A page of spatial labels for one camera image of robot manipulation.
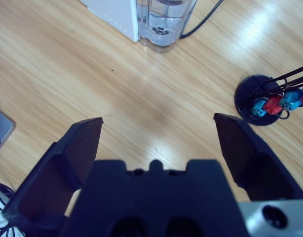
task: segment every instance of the black round stand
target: black round stand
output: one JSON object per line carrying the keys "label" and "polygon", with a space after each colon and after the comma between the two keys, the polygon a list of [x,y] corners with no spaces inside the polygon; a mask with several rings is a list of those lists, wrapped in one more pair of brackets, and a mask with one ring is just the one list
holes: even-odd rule
{"label": "black round stand", "polygon": [[250,112],[254,105],[254,95],[262,94],[266,90],[278,87],[278,83],[275,81],[265,84],[265,82],[272,78],[264,75],[253,75],[243,80],[235,91],[235,106],[240,116],[248,123],[256,126],[267,126],[279,119],[278,116],[282,114],[282,111],[277,115],[266,114],[261,118],[254,118]]}

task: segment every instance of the clear container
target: clear container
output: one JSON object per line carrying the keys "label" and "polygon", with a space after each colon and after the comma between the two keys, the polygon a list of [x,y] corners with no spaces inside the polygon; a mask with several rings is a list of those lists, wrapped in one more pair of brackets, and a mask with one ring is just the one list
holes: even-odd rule
{"label": "clear container", "polygon": [[140,42],[155,51],[169,51],[183,33],[196,0],[138,0]]}

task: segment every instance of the red toy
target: red toy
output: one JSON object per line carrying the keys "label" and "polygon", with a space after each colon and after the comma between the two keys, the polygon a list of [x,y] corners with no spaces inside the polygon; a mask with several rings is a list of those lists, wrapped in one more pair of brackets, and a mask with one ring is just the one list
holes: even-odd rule
{"label": "red toy", "polygon": [[269,97],[268,101],[264,106],[264,110],[270,115],[276,115],[282,110],[279,101],[282,99],[282,95],[274,95]]}

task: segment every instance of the blue toy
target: blue toy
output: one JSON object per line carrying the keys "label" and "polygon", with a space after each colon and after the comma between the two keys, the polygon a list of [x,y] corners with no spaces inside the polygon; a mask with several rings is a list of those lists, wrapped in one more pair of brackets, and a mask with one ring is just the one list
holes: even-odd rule
{"label": "blue toy", "polygon": [[288,91],[284,94],[279,104],[284,110],[287,111],[295,110],[301,105],[302,95],[303,95],[303,91],[301,89]]}
{"label": "blue toy", "polygon": [[251,109],[251,113],[253,117],[260,118],[266,115],[266,111],[264,110],[264,105],[267,102],[266,98],[257,99]]}

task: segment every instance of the wooden floor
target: wooden floor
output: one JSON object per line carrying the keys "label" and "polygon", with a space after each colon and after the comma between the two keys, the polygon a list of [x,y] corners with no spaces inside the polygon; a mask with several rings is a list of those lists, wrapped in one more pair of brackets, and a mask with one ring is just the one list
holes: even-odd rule
{"label": "wooden floor", "polygon": [[[187,30],[217,0],[199,0]],[[225,0],[169,53],[133,43],[78,0],[0,0],[0,109],[17,128],[0,150],[0,181],[17,188],[74,122],[103,117],[97,159],[128,169],[185,169],[222,157],[213,114],[238,115],[233,95],[253,74],[303,66],[303,0]],[[254,127],[303,188],[303,108]]]}

